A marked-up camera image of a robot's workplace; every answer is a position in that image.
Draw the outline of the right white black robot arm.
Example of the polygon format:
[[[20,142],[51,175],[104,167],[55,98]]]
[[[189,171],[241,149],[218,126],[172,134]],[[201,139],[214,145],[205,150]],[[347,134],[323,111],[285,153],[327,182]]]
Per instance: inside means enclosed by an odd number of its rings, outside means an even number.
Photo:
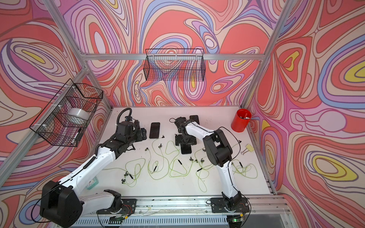
[[[191,154],[191,146],[196,145],[197,140],[203,142],[207,158],[218,170],[222,183],[223,203],[228,210],[233,210],[240,203],[242,194],[234,181],[233,150],[224,132],[221,129],[207,129],[193,119],[186,119],[185,117],[174,119],[174,124],[178,129],[175,145],[181,147],[182,154]]]

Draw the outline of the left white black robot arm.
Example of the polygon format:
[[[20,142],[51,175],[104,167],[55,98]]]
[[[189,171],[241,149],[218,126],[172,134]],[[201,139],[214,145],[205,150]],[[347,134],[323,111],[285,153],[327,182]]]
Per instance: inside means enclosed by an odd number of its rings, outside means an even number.
[[[107,189],[82,197],[86,186],[123,153],[135,149],[134,143],[147,139],[146,130],[125,108],[117,116],[116,131],[96,147],[96,152],[76,170],[58,181],[50,180],[42,188],[40,216],[63,228],[71,227],[80,217],[106,210],[118,214],[125,207],[121,194]]]

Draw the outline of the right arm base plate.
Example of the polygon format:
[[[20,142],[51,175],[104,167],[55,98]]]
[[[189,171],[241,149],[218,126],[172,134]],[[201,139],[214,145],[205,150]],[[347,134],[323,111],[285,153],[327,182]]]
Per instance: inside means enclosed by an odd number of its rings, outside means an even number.
[[[250,205],[246,198],[239,198],[226,200],[224,198],[210,198],[212,213],[249,213],[251,211]]]

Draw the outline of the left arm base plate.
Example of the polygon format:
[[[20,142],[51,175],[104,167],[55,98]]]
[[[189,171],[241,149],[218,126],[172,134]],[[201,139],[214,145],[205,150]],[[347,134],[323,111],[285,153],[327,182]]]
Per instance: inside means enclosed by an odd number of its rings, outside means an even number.
[[[123,215],[130,216],[135,213],[137,199],[121,199],[120,202],[113,203],[108,209],[98,210],[101,215]]]

